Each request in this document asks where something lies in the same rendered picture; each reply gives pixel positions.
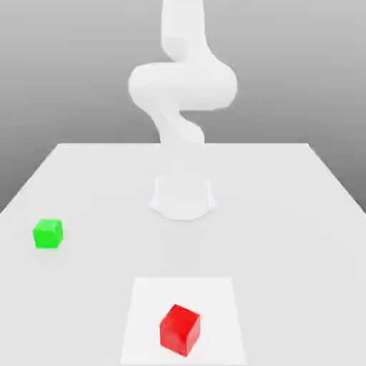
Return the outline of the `small green cube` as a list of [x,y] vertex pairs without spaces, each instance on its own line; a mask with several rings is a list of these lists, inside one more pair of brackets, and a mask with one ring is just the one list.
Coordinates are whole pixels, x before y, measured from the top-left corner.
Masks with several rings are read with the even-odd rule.
[[32,230],[36,248],[57,248],[63,240],[60,219],[40,219]]

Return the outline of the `small red cube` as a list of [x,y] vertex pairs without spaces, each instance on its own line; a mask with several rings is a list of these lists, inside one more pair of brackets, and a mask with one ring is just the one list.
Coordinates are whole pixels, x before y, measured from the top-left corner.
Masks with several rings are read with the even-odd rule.
[[160,345],[187,357],[197,343],[200,331],[200,314],[174,304],[159,324]]

